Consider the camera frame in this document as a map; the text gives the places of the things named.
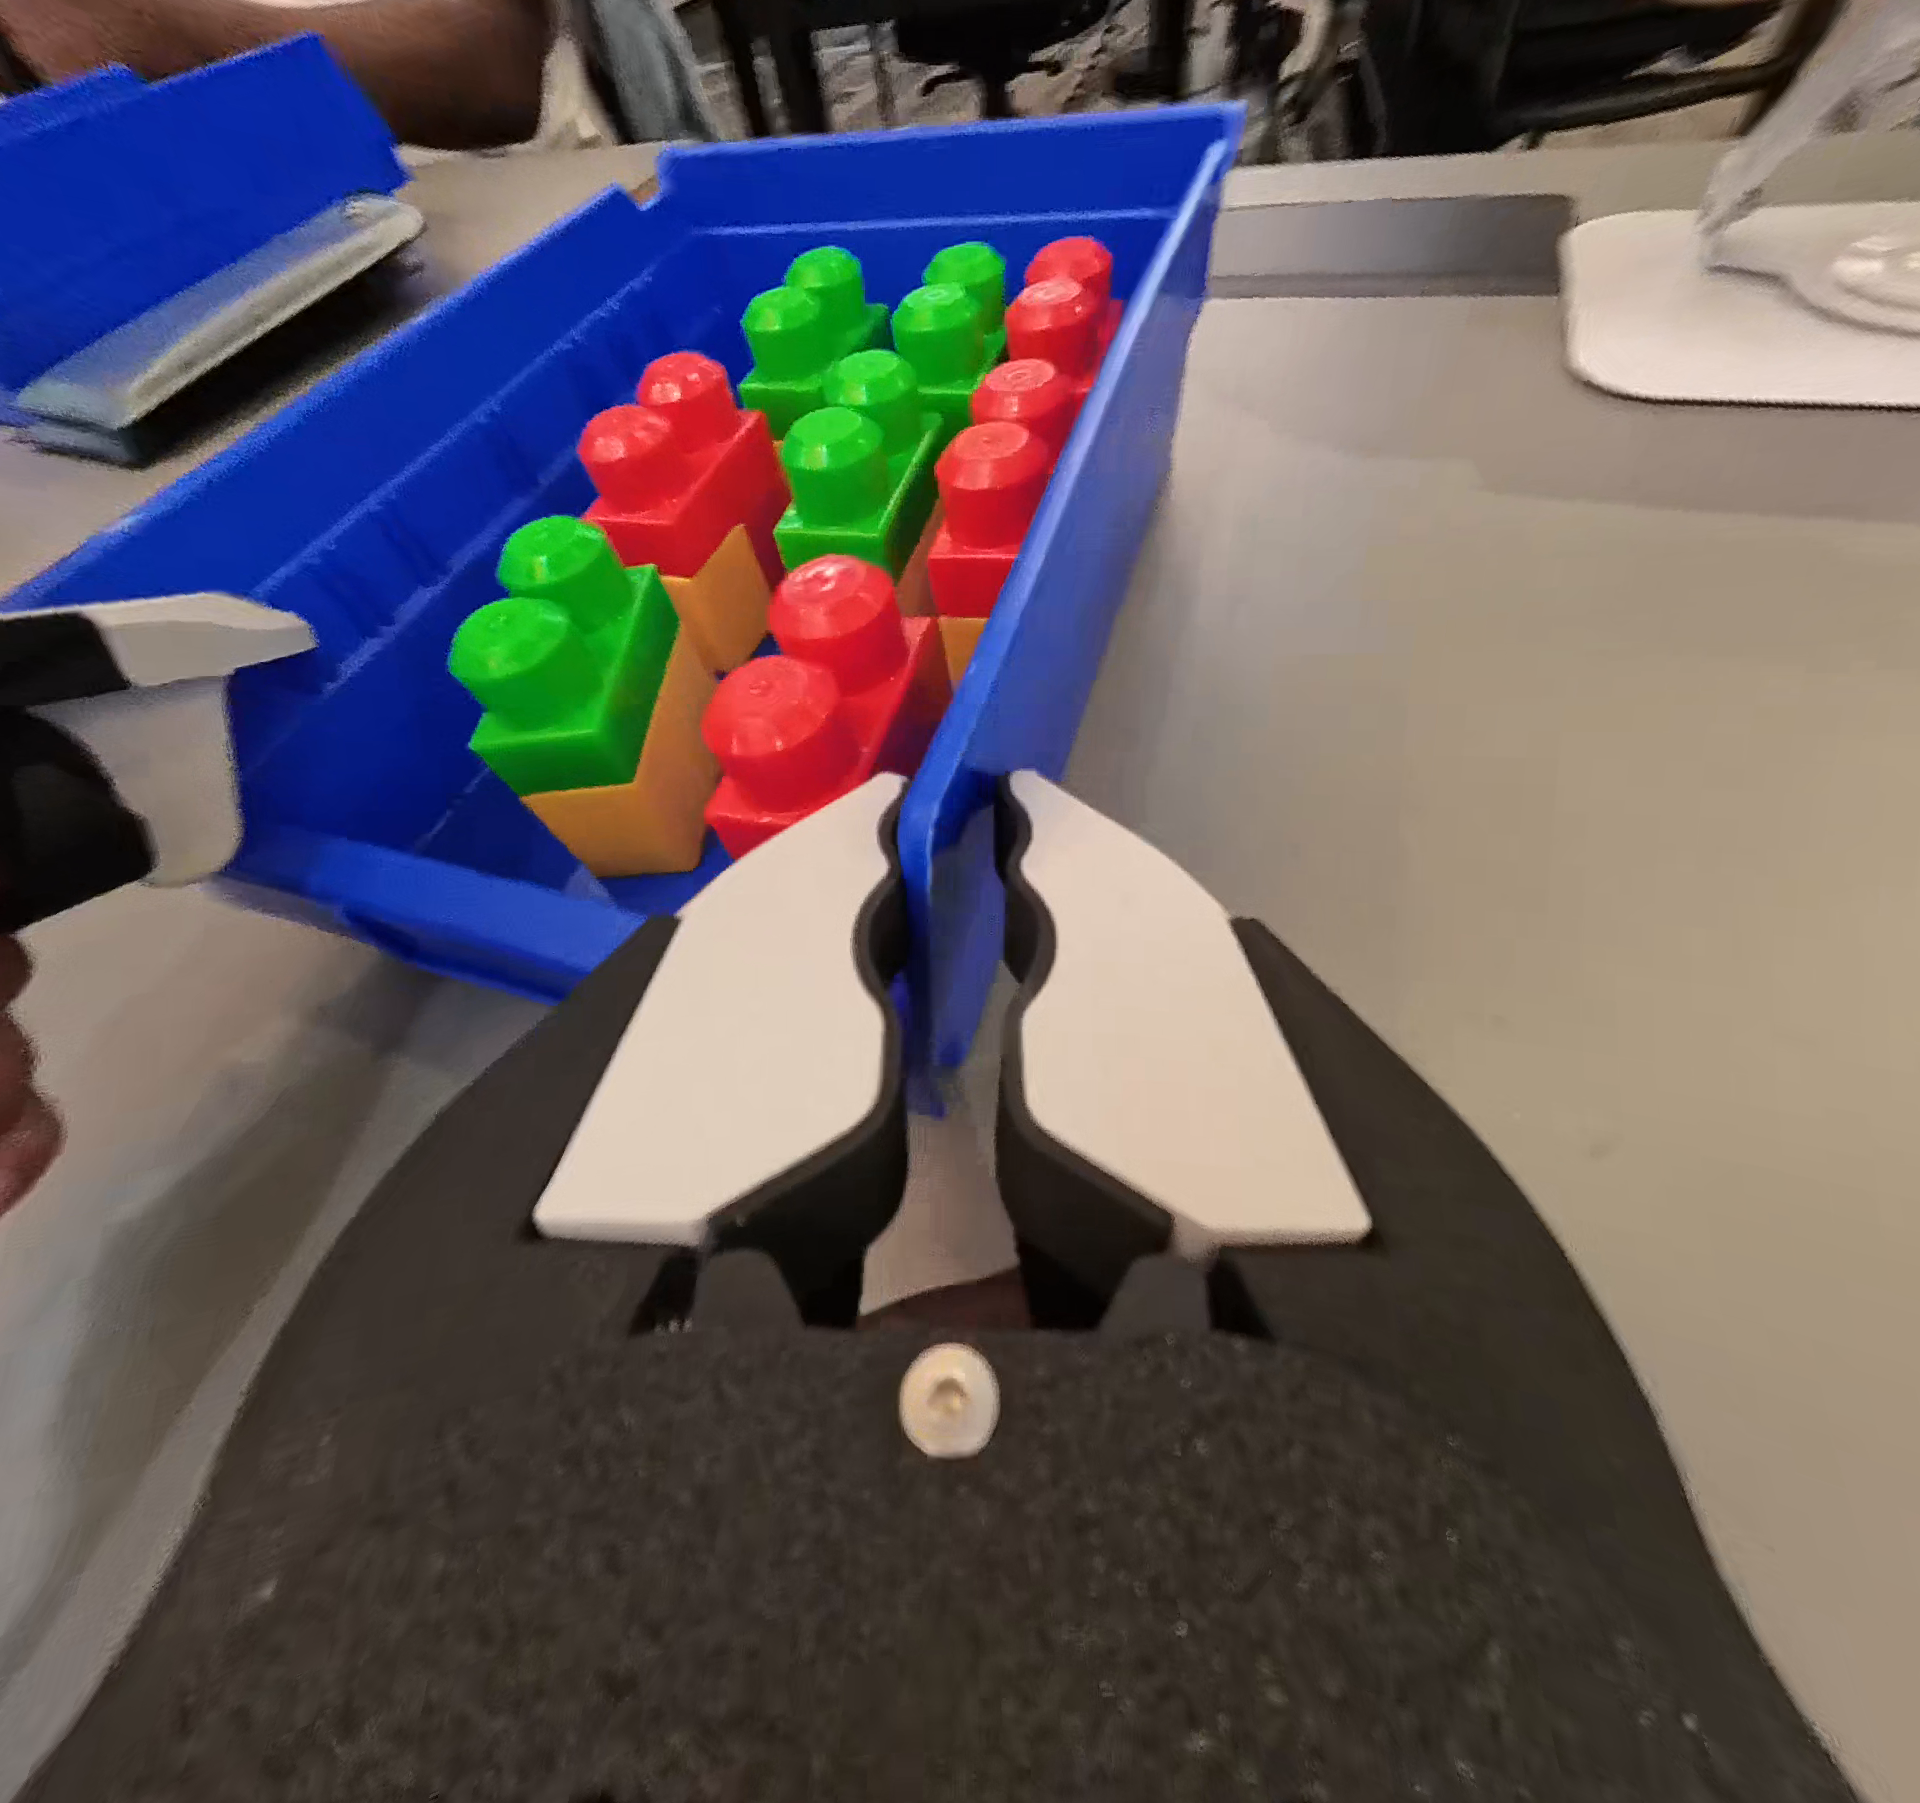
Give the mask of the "blue plastic bin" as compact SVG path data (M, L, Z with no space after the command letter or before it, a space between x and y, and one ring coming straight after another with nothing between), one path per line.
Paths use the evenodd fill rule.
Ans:
M724 870L590 899L557 842L468 754L448 671L511 528L589 493L587 420L657 354L746 363L753 291L847 246L899 301L951 242L1010 270L1059 235L1116 259L1124 303L981 647L901 808L915 1064L958 1065L999 966L1004 901L979 810L1021 769L1063 779L1169 476L1238 103L1183 103L678 147L637 203L611 189L339 368L29 579L25 606L241 592L318 634L294 675L236 690L253 907L425 972L565 999L641 922Z
M407 180L389 127L318 37L158 82L112 67L6 102L4 425L41 449L151 458L153 425L228 366L120 446L36 433L13 392L323 208L361 192L401 198Z

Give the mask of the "person's left hand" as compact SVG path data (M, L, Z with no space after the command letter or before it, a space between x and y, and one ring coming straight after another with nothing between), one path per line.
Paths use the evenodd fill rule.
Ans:
M3 1215L44 1180L63 1147L56 1105L39 1088L36 1046L17 1016L33 961L17 937L3 937Z

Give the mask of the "grey desk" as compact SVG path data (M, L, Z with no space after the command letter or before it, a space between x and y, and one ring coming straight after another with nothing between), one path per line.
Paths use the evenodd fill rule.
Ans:
M1692 208L1707 142L1242 169L1071 757L1482 1133L1862 1792L1916 1799L1916 446L1593 394L1479 198ZM542 1017L209 891L33 937L67 1117L4 1222L4 1792L267 1345Z

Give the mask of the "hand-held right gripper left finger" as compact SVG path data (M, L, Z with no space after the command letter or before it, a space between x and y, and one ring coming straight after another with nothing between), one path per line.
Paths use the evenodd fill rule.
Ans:
M532 1210L842 1291L907 1180L899 805L879 772L692 898Z

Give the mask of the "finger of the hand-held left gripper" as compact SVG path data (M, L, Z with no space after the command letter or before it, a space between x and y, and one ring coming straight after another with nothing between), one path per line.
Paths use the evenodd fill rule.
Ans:
M228 675L318 645L290 610L182 592L3 613L3 701L56 705Z

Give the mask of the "round pale disc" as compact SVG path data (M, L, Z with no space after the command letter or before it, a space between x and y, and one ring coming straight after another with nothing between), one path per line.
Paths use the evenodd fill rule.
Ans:
M1827 282L1837 310L1858 325L1919 334L1919 241L1873 235L1837 252Z

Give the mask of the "denim jacket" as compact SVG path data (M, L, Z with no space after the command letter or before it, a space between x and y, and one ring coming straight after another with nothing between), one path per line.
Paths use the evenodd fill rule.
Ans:
M565 0L565 22L615 142L721 139L669 0Z

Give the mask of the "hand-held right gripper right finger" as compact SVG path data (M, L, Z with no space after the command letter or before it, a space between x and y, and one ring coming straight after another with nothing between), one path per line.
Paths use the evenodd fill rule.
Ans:
M1374 1229L1252 937L1154 844L1035 771L999 788L997 1182L1052 1263L1213 1263Z

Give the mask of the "rows of toy blocks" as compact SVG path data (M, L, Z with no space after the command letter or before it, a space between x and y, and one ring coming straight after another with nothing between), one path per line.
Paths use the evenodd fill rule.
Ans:
M457 628L468 745L590 877L743 860L910 779L968 677L1123 299L1108 241L934 252L897 305L845 244L585 423L581 515L520 526Z

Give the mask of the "clear plastic sheet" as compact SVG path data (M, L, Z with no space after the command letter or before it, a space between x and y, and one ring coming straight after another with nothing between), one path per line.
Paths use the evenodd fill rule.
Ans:
M331 203L51 366L13 392L13 406L36 433L120 446L138 423L422 230L425 213L401 198L360 192Z

